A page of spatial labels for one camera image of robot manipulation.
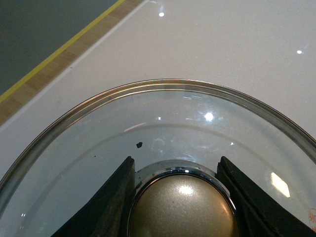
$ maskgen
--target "white countertop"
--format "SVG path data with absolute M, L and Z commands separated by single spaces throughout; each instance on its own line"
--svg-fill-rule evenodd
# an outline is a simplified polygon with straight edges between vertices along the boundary
M 72 107 L 146 79 L 195 79 L 239 90 L 315 138 L 315 12 L 316 4 L 303 0 L 144 1 L 0 127 L 0 177 Z

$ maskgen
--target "glass lid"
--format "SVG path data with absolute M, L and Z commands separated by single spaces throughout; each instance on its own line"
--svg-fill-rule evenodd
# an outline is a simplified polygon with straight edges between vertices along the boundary
M 238 91 L 158 79 L 103 92 L 47 128 L 0 183 L 0 236 L 51 236 L 128 156 L 135 171 L 179 159 L 215 172 L 225 156 L 314 228 L 316 141 L 309 134 Z

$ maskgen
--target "dark gray surface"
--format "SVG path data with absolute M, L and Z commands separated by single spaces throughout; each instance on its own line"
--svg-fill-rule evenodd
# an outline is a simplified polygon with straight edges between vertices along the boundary
M 0 94 L 117 0 L 0 0 Z

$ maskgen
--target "black speck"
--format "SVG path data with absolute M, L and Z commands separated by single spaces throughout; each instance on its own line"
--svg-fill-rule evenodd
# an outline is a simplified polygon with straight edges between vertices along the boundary
M 136 189 L 139 188 L 140 186 L 142 186 L 142 184 L 143 184 L 143 183 L 142 183 L 142 181 L 141 181 L 138 185 L 136 185 L 135 188 L 136 188 Z
M 141 148 L 143 146 L 143 143 L 142 142 L 139 142 L 136 144 L 137 148 Z

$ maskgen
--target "yellow stripe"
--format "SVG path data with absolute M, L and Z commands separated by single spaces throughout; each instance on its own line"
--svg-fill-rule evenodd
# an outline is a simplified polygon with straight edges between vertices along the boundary
M 76 40 L 78 40 L 84 33 L 90 30 L 93 26 L 95 26 L 99 21 L 101 21 L 104 17 L 110 14 L 115 8 L 117 8 L 120 4 L 122 4 L 125 0 L 118 0 L 114 3 L 109 9 L 103 12 L 100 16 L 98 16 L 94 21 L 92 21 L 89 25 L 83 28 L 79 33 L 77 33 L 74 37 L 68 40 L 64 45 L 62 45 L 59 49 L 53 52 L 48 58 L 38 64 L 33 70 L 27 73 L 22 79 L 20 79 L 16 84 L 14 84 L 10 89 L 8 89 L 4 94 L 0 95 L 0 103 L 8 98 L 13 92 L 15 92 L 18 88 L 20 88 L 23 84 L 25 84 L 31 77 L 33 77 L 36 73 L 38 73 L 43 67 L 45 67 L 49 62 L 51 62 L 54 58 L 56 58 L 59 54 L 61 54 L 66 48 L 68 48 L 71 44 L 73 44 Z

